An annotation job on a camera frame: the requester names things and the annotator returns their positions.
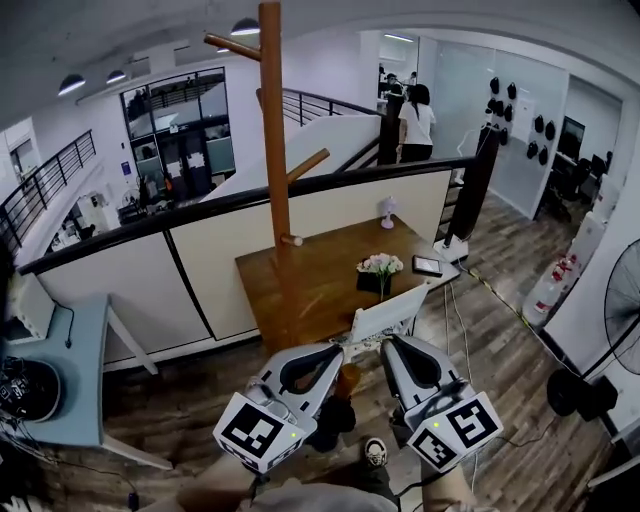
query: cable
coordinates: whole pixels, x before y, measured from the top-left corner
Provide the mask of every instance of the cable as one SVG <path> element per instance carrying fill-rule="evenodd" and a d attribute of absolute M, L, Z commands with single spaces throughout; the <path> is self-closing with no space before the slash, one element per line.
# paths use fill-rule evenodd
<path fill-rule="evenodd" d="M 471 478 L 471 494 L 476 486 L 476 472 L 478 471 L 478 452 L 476 452 L 475 459 L 473 461 L 473 477 Z"/>
<path fill-rule="evenodd" d="M 444 287 L 444 334 L 447 338 L 447 357 L 451 355 L 449 351 L 449 313 L 447 312 L 447 287 Z"/>
<path fill-rule="evenodd" d="M 531 333 L 538 339 L 538 341 L 540 341 L 540 343 L 542 343 L 542 346 L 547 348 L 547 344 L 544 342 L 544 340 L 540 337 L 540 335 L 533 329 L 533 327 L 531 327 L 531 325 L 529 324 L 529 322 L 527 321 L 527 319 L 522 316 L 522 313 L 520 313 L 517 309 L 515 309 L 511 304 L 509 304 L 506 299 L 504 297 L 502 297 L 502 295 L 500 295 L 494 288 L 493 286 L 491 286 L 491 283 L 489 283 L 486 279 L 484 279 L 479 273 L 477 273 L 475 270 L 469 270 L 467 268 L 465 268 L 464 266 L 462 266 L 462 264 L 460 263 L 460 260 L 458 259 L 457 265 L 460 267 L 460 270 L 462 270 L 463 272 L 467 273 L 468 275 L 470 275 L 471 277 L 473 277 L 476 281 L 482 283 L 485 288 L 487 288 L 487 290 L 489 290 L 494 297 L 496 297 L 500 302 L 502 302 L 505 306 L 507 306 L 507 308 L 509 308 L 509 310 L 524 324 L 525 327 L 527 327 L 529 329 L 529 331 L 531 331 Z M 576 377 L 578 377 L 579 379 L 582 379 L 581 375 L 578 375 L 575 371 L 573 371 L 564 361 L 562 361 L 558 356 L 556 356 L 551 350 L 549 350 L 547 348 L 547 352 L 549 352 L 556 361 L 558 361 L 558 363 L 560 363 L 564 368 L 566 368 L 568 371 L 570 371 L 573 375 L 575 375 Z"/>
<path fill-rule="evenodd" d="M 71 328 L 73 327 L 73 320 L 75 319 L 76 312 L 75 312 L 73 309 L 68 308 L 67 306 L 63 306 L 63 305 L 62 305 L 62 304 L 60 304 L 57 300 L 54 300 L 53 302 L 54 302 L 54 303 L 55 303 L 55 305 L 56 305 L 56 306 L 58 306 L 59 308 L 66 309 L 67 311 L 71 311 L 71 322 L 69 322 L 69 332 L 67 333 L 67 339 L 66 339 L 66 341 L 64 342 L 64 346 L 65 346 L 65 347 L 67 347 L 67 348 L 71 348 L 71 344 L 72 344 L 72 343 L 71 343 Z"/>
<path fill-rule="evenodd" d="M 453 298 L 453 308 L 456 311 L 456 315 L 458 315 L 458 320 L 460 320 L 460 326 L 462 327 L 462 333 L 464 335 L 464 346 L 465 351 L 467 353 L 467 371 L 469 372 L 469 384 L 473 386 L 473 378 L 471 377 L 471 363 L 469 362 L 469 341 L 467 340 L 467 329 L 464 326 L 464 322 L 462 321 L 462 317 L 460 316 L 460 312 L 458 311 L 458 304 L 456 303 L 456 293 L 453 291 L 453 284 L 449 283 L 451 287 L 451 297 Z"/>
<path fill-rule="evenodd" d="M 74 462 L 67 462 L 65 460 L 60 460 L 60 459 L 57 459 L 57 458 L 49 457 L 46 453 L 44 453 L 42 451 L 42 448 L 40 447 L 40 444 L 29 433 L 29 430 L 27 429 L 26 425 L 24 425 L 22 420 L 16 421 L 16 427 L 20 432 L 22 432 L 22 434 L 26 435 L 26 437 L 32 443 L 34 443 L 36 445 L 37 450 L 34 450 L 34 449 L 24 445 L 22 442 L 18 441 L 14 436 L 9 434 L 6 431 L 6 429 L 4 428 L 4 421 L 0 421 L 0 427 L 2 427 L 3 432 L 5 433 L 6 437 L 9 439 L 9 442 L 14 447 L 16 447 L 19 450 L 31 455 L 32 457 L 36 457 L 38 460 L 42 460 L 44 462 L 48 462 L 49 464 L 53 464 L 53 465 L 63 464 L 63 465 L 66 465 L 66 466 L 73 466 L 73 467 L 77 467 L 77 468 L 81 468 L 81 469 L 88 469 L 89 471 L 93 471 L 95 473 L 100 473 L 102 475 L 117 476 L 122 481 L 126 482 L 129 485 L 129 487 L 131 487 L 131 494 L 129 494 L 129 496 L 128 496 L 128 505 L 129 505 L 130 510 L 133 510 L 133 511 L 138 510 L 138 490 L 136 489 L 136 486 L 133 485 L 131 480 L 129 480 L 126 476 L 124 476 L 124 475 L 122 475 L 120 473 L 116 473 L 115 471 L 103 471 L 101 469 L 95 469 L 95 468 L 92 468 L 90 466 L 85 466 L 84 464 L 76 464 Z"/>
<path fill-rule="evenodd" d="M 518 443 L 514 443 L 513 441 L 505 438 L 505 437 L 496 437 L 496 439 L 500 439 L 501 441 L 504 441 L 505 443 L 510 444 L 511 446 L 514 446 L 516 448 L 523 448 L 529 444 L 533 444 L 533 443 L 537 443 L 538 441 L 542 441 L 542 439 L 544 438 L 544 436 L 547 434 L 547 432 L 549 431 L 549 429 L 551 428 L 551 425 L 553 425 L 555 423 L 557 418 L 553 418 L 551 420 L 551 422 L 547 425 L 547 427 L 544 429 L 544 431 L 542 432 L 542 435 L 540 437 L 536 437 L 535 439 L 530 439 L 529 441 L 526 441 L 522 444 L 518 444 Z"/>

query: white base stand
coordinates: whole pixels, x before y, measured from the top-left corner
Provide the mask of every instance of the white base stand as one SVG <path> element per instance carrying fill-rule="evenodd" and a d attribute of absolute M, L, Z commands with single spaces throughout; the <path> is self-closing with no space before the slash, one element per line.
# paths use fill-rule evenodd
<path fill-rule="evenodd" d="M 449 263 L 457 263 L 469 256 L 469 243 L 463 242 L 457 236 L 453 237 L 449 247 L 445 247 L 444 240 L 440 240 L 433 248 Z"/>

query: wooden table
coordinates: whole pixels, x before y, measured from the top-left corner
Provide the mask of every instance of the wooden table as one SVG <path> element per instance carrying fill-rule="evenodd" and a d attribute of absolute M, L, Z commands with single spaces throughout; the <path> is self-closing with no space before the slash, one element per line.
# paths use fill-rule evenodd
<path fill-rule="evenodd" d="M 293 249 L 300 294 L 299 344 L 316 343 L 351 330 L 355 311 L 379 302 L 379 295 L 356 290 L 356 265 L 372 254 L 396 255 L 404 263 L 404 270 L 393 276 L 391 296 L 386 298 L 415 288 L 425 279 L 431 290 L 458 277 L 458 270 L 442 261 L 442 256 L 409 226 L 397 217 L 394 222 L 391 230 L 383 229 L 380 219 L 354 224 L 307 238 L 302 247 Z M 414 254 L 441 260 L 443 276 L 414 274 Z M 273 248 L 236 258 L 260 334 L 271 353 L 286 346 L 274 260 Z"/>

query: wooden pole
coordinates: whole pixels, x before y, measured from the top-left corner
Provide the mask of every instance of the wooden pole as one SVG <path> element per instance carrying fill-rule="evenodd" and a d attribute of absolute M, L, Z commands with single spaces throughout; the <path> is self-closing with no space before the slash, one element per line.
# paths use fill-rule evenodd
<path fill-rule="evenodd" d="M 294 283 L 292 246 L 282 241 L 291 233 L 289 223 L 289 191 L 282 112 L 282 61 L 280 45 L 280 3 L 265 2 L 260 14 L 260 78 L 264 145 L 271 199 L 271 219 L 276 249 L 276 265 L 282 291 L 282 315 L 287 327 L 286 339 L 277 340 L 270 353 L 298 345 L 298 301 Z"/>

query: smartphone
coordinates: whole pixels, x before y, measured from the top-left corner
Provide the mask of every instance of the smartphone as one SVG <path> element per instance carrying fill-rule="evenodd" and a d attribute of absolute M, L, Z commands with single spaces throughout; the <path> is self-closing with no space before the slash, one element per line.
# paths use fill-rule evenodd
<path fill-rule="evenodd" d="M 423 256 L 413 257 L 413 272 L 416 274 L 424 274 L 432 277 L 442 277 L 440 270 L 440 262 Z"/>

